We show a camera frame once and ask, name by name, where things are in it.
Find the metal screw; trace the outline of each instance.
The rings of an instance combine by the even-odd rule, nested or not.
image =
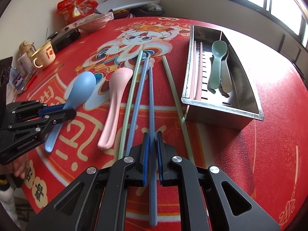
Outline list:
[[[132,157],[125,157],[124,158],[124,162],[126,162],[126,163],[132,163],[134,161],[134,158],[132,158]]]
[[[216,167],[216,166],[211,166],[211,167],[210,167],[210,171],[211,171],[213,174],[218,174],[218,173],[219,173],[219,168]]]
[[[89,167],[88,169],[87,169],[87,173],[89,174],[89,175],[92,175],[92,174],[94,174],[96,172],[96,168],[95,167]]]
[[[182,161],[182,157],[174,156],[174,157],[172,157],[172,161],[174,161],[174,162],[181,162]]]

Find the bottle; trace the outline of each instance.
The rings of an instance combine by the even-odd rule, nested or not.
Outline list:
[[[23,84],[23,78],[18,72],[17,68],[13,67],[10,71],[10,82],[15,86],[18,90]]]
[[[21,68],[26,72],[26,74],[29,74],[33,69],[33,64],[30,58],[27,56],[27,53],[22,54],[21,57],[18,59],[18,62]]]

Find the green spoon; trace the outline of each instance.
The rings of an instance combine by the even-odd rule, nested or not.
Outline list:
[[[212,44],[213,64],[209,78],[209,84],[212,89],[219,88],[221,60],[227,53],[227,44],[224,41],[215,41]]]

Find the plastic spoon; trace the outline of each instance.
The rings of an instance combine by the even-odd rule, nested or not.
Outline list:
[[[91,72],[87,71],[80,74],[72,87],[70,95],[68,96],[63,109],[78,108],[87,99],[89,99],[95,89],[95,85],[96,78]],[[47,152],[50,153],[53,150],[54,144],[56,143],[62,125],[63,123],[54,125],[52,131],[47,136],[44,144],[44,148]]]
[[[133,70],[129,68],[120,68],[117,69],[110,78],[110,108],[103,132],[97,144],[99,149],[109,149],[113,146],[116,138],[122,96],[132,75]]]
[[[227,50],[226,58],[221,61],[221,87],[225,93],[230,93],[232,91],[232,81],[227,65],[228,56],[229,56],[229,51]]]
[[[221,60],[226,55],[227,50],[227,44],[224,41],[215,41],[212,44],[214,60],[209,78],[210,87],[212,89],[217,89],[220,85]]]

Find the pink spoon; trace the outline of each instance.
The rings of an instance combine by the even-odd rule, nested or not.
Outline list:
[[[110,108],[103,132],[97,144],[99,149],[109,149],[113,146],[116,138],[122,96],[132,75],[133,70],[120,68],[112,74],[109,80]]]

